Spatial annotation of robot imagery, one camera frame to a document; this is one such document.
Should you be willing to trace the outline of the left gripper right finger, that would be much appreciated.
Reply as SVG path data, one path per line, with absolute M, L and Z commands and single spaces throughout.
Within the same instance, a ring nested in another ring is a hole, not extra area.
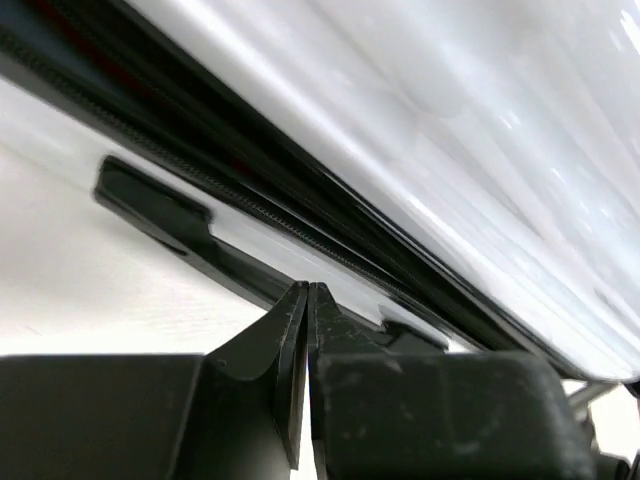
M 591 479 L 555 370 L 522 352 L 391 352 L 309 288 L 311 433 L 322 479 Z

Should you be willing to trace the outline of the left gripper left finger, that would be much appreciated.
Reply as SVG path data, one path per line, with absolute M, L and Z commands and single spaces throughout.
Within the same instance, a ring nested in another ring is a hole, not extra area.
M 308 286 L 209 354 L 1 361 L 5 479 L 286 479 L 300 455 Z

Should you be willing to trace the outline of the black white space suitcase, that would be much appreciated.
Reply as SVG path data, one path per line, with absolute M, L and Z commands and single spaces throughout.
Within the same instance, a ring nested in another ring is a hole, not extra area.
M 639 388 L 635 1 L 5 1 L 1 140 L 260 307 Z

